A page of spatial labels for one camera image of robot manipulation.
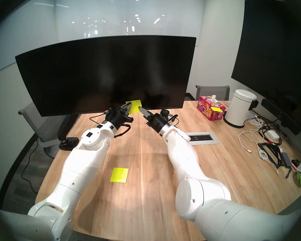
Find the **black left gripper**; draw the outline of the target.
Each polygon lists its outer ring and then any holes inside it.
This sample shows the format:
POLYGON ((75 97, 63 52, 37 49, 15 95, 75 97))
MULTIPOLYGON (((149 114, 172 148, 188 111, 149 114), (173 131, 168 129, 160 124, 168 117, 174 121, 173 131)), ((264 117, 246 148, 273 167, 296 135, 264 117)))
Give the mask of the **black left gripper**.
POLYGON ((132 103, 125 103, 119 109, 108 108, 108 122, 111 123, 111 129, 119 129, 124 123, 132 123, 133 118, 129 117, 132 103))

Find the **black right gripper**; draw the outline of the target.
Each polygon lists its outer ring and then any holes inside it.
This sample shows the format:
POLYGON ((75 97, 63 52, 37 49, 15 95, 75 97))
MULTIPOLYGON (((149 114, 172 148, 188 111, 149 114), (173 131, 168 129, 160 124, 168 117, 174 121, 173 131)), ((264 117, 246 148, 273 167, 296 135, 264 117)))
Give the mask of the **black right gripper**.
POLYGON ((150 111, 143 107, 138 107, 139 111, 143 114, 143 117, 147 120, 147 125, 151 127, 158 134, 164 134, 168 128, 168 116, 169 113, 156 113, 152 114, 150 111))

